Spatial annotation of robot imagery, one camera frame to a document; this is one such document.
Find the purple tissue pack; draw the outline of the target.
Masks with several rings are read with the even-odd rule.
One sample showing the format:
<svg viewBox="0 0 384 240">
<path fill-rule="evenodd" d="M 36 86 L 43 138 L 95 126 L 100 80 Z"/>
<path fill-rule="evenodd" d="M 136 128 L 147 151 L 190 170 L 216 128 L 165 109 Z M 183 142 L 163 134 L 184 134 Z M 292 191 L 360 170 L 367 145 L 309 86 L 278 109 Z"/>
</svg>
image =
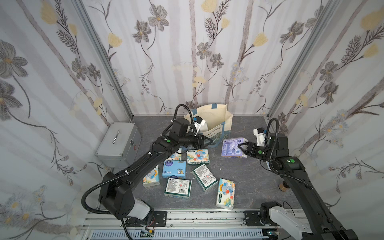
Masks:
<svg viewBox="0 0 384 240">
<path fill-rule="evenodd" d="M 248 142 L 245 138 L 225 139 L 222 146 L 222 157 L 225 158 L 239 158 L 238 157 L 238 144 Z"/>
</svg>

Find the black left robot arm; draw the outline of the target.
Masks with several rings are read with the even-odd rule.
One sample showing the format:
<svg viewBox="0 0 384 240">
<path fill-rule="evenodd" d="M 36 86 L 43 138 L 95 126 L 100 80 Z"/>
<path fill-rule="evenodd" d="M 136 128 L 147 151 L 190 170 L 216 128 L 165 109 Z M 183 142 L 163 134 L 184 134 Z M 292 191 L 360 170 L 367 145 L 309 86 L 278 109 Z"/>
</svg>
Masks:
<svg viewBox="0 0 384 240">
<path fill-rule="evenodd" d="M 135 187 L 158 164 L 176 153 L 180 147 L 206 148 L 213 140 L 199 132 L 204 119 L 188 111 L 188 118 L 174 116 L 160 136 L 151 143 L 149 150 L 132 165 L 114 174 L 107 173 L 103 181 L 88 189 L 81 198 L 82 207 L 94 214 L 113 215 L 117 220 L 136 218 L 145 225 L 154 219 L 154 209 L 133 195 Z M 87 204 L 87 197 L 100 190 L 98 201 L 105 210 Z"/>
</svg>

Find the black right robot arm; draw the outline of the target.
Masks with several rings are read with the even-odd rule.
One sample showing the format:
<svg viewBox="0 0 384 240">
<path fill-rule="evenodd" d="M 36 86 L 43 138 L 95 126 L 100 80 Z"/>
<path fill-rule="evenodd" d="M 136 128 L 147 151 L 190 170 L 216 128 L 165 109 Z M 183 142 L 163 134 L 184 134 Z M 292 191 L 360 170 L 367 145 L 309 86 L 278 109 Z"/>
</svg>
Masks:
<svg viewBox="0 0 384 240">
<path fill-rule="evenodd" d="M 332 214 L 311 183 L 308 173 L 297 157 L 289 155 L 288 138 L 270 129 L 258 129 L 264 136 L 257 143 L 244 142 L 238 148 L 248 157 L 268 164 L 268 171 L 283 178 L 299 201 L 308 220 L 301 222 L 277 202 L 263 203 L 258 212 L 245 211 L 243 222 L 248 227 L 278 225 L 295 240 L 356 240 L 354 230 L 347 230 Z"/>
</svg>

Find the elephant tissue pack by bag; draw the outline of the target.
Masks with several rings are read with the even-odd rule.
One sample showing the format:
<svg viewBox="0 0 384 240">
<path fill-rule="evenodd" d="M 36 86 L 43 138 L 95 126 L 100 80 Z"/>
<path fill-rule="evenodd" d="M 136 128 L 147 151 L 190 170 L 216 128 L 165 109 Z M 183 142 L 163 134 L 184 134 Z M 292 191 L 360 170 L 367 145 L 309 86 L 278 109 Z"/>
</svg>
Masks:
<svg viewBox="0 0 384 240">
<path fill-rule="evenodd" d="M 201 150 L 188 150 L 187 151 L 187 164 L 188 166 L 209 164 L 210 157 L 208 149 Z"/>
</svg>

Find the cream canvas tote bag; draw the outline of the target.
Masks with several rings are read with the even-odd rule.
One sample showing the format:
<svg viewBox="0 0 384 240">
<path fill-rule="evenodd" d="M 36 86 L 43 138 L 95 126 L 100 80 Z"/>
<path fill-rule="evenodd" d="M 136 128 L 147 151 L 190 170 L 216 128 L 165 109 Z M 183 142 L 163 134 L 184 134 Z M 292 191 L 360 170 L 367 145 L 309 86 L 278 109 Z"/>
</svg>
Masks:
<svg viewBox="0 0 384 240">
<path fill-rule="evenodd" d="M 210 104 L 191 110 L 193 117 L 199 116 L 206 121 L 207 130 L 199 130 L 199 134 L 213 142 L 206 148 L 217 147 L 231 133 L 233 114 L 227 110 L 227 105 Z"/>
</svg>

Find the elephant tissue pack far left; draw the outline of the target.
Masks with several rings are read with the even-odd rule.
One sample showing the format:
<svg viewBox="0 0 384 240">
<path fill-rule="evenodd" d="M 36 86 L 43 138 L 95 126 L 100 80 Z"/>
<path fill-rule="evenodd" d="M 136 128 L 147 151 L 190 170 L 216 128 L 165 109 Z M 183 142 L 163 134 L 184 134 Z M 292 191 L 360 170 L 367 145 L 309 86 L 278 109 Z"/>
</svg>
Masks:
<svg viewBox="0 0 384 240">
<path fill-rule="evenodd" d="M 173 153 L 167 160 L 170 161 L 181 161 L 182 160 L 182 149 L 178 149 L 175 153 Z"/>
</svg>

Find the blue tissue pack centre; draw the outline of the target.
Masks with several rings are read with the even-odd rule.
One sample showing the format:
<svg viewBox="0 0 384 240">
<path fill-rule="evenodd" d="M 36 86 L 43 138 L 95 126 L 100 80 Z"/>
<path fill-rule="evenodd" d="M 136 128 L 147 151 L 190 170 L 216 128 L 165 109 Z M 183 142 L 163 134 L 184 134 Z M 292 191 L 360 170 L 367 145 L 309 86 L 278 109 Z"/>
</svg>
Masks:
<svg viewBox="0 0 384 240">
<path fill-rule="evenodd" d="M 186 178 L 186 161 L 166 160 L 164 162 L 162 177 L 185 179 Z"/>
</svg>

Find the green barcode tissue pack centre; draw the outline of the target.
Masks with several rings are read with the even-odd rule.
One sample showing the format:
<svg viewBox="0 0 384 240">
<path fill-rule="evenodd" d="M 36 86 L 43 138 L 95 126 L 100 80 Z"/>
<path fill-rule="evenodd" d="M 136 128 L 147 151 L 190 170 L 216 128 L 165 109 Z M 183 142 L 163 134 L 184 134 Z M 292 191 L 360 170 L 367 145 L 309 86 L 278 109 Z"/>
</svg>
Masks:
<svg viewBox="0 0 384 240">
<path fill-rule="evenodd" d="M 204 192 L 212 189 L 219 183 L 206 164 L 200 165 L 199 167 L 193 169 L 192 173 L 198 180 L 198 183 Z"/>
</svg>

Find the green barcode tissue pack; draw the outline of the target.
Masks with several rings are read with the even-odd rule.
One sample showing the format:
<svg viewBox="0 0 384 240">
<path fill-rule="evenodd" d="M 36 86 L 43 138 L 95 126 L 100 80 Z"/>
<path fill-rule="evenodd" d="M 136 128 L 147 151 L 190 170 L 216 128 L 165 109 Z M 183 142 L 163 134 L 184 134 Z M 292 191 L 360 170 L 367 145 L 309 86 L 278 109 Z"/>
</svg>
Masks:
<svg viewBox="0 0 384 240">
<path fill-rule="evenodd" d="M 189 199 L 192 181 L 169 178 L 165 189 L 165 196 Z"/>
<path fill-rule="evenodd" d="M 193 169 L 192 173 L 198 180 L 198 183 L 204 192 L 212 189 L 219 183 L 206 164 L 200 165 L 199 167 Z"/>
</svg>

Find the elephant tissue pack front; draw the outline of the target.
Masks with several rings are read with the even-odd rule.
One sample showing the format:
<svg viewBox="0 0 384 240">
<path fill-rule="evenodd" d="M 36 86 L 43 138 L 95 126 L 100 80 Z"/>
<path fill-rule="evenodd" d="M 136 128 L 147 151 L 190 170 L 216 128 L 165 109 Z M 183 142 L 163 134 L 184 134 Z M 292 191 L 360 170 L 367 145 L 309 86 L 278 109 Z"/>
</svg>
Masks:
<svg viewBox="0 0 384 240">
<path fill-rule="evenodd" d="M 233 210 L 235 202 L 236 182 L 220 179 L 215 206 L 222 209 Z"/>
</svg>

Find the green barcode tissue pack left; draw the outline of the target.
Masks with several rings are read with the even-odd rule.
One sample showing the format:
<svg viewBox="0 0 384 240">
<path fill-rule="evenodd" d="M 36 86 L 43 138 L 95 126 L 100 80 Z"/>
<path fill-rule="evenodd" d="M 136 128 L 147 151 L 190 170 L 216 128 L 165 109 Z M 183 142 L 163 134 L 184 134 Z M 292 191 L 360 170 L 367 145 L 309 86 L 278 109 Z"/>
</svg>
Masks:
<svg viewBox="0 0 384 240">
<path fill-rule="evenodd" d="M 169 178 L 165 189 L 165 196 L 189 199 L 192 181 Z"/>
</svg>

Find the elephant tissue pack left upright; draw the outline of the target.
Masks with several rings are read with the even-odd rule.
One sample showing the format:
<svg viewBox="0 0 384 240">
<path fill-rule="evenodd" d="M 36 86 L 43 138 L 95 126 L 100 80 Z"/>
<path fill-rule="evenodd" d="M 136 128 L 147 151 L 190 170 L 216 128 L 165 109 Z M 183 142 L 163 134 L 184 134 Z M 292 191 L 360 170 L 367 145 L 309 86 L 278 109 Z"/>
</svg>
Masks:
<svg viewBox="0 0 384 240">
<path fill-rule="evenodd" d="M 160 185 L 159 166 L 156 166 L 143 178 L 143 187 L 149 188 L 158 185 Z"/>
</svg>

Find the grey metal box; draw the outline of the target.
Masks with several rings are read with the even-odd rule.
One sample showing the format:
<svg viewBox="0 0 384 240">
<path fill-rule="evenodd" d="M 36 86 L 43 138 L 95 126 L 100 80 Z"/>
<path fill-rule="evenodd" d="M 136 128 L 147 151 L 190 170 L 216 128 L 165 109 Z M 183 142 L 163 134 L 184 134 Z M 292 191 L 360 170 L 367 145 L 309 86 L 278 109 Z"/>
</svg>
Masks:
<svg viewBox="0 0 384 240">
<path fill-rule="evenodd" d="M 141 141 L 135 123 L 113 123 L 95 156 L 110 168 L 126 168 L 134 163 Z"/>
</svg>

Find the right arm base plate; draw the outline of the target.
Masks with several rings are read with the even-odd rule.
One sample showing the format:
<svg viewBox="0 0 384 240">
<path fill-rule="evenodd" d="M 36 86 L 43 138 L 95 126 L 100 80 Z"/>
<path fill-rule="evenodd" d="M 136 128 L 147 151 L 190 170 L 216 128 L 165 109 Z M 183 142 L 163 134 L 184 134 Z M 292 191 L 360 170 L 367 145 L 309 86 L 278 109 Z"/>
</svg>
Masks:
<svg viewBox="0 0 384 240">
<path fill-rule="evenodd" d="M 244 220 L 245 220 L 245 225 L 247 227 L 269 227 L 271 224 L 269 223 L 264 223 L 262 221 L 262 218 L 260 216 L 260 211 L 258 210 L 255 210 L 255 211 L 252 211 L 252 210 L 247 210 L 247 211 L 244 211 Z"/>
</svg>

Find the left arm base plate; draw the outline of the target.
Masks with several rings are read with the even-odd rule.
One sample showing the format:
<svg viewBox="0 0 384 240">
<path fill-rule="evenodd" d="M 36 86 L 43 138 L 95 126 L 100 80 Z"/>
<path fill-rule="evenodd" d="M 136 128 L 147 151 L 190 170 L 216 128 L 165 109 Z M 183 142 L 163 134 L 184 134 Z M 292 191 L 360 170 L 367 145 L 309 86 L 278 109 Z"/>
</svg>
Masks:
<svg viewBox="0 0 384 240">
<path fill-rule="evenodd" d="M 146 227 L 158 228 L 165 227 L 167 223 L 167 211 L 150 211 L 149 215 L 143 220 L 130 217 L 125 220 L 126 227 Z"/>
</svg>

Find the aluminium mounting rail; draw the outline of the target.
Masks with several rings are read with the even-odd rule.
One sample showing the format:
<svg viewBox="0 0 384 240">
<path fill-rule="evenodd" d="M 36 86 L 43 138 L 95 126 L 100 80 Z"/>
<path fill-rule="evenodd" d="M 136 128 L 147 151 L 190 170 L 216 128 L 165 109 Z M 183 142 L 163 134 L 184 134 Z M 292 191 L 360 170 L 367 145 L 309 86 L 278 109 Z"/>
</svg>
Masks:
<svg viewBox="0 0 384 240">
<path fill-rule="evenodd" d="M 167 223 L 165 227 L 154 229 L 248 229 L 244 220 L 244 211 L 247 209 L 185 209 L 185 210 L 161 210 L 167 211 Z M 120 220 L 112 215 L 96 215 L 89 213 L 82 225 L 82 229 L 89 230 L 119 230 L 123 227 Z"/>
</svg>

